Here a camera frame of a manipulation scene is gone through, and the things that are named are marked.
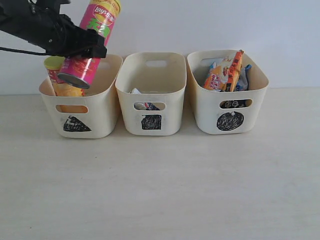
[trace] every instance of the white wall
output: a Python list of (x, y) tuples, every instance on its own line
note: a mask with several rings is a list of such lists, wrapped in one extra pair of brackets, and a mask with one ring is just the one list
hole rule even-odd
[[(62, 7), (79, 24), (89, 0)], [(109, 53), (243, 49), (271, 87), (320, 86), (319, 0), (122, 0)], [(4, 47), (41, 50), (0, 33)], [(0, 94), (36, 94), (44, 57), (0, 53)]]

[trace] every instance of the can lid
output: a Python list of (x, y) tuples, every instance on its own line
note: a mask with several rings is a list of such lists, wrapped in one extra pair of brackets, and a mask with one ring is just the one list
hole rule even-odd
[(59, 70), (64, 63), (65, 58), (63, 56), (50, 56), (44, 60), (44, 65), (50, 70)]
[(114, 0), (118, 5), (119, 5), (119, 13), (121, 12), (121, 2), (120, 2), (120, 0)]

